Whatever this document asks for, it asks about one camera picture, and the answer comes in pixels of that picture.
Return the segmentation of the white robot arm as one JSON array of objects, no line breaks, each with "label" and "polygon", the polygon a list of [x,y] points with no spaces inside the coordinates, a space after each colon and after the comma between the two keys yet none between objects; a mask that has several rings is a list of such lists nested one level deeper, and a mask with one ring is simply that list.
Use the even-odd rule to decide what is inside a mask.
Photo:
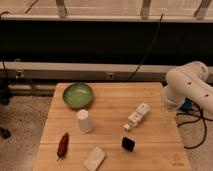
[{"label": "white robot arm", "polygon": [[208,114],[213,114],[213,86],[206,83],[208,76],[208,67],[200,61],[177,66],[167,72],[167,85],[161,93],[166,122],[174,120],[176,111],[186,98],[202,107]]}]

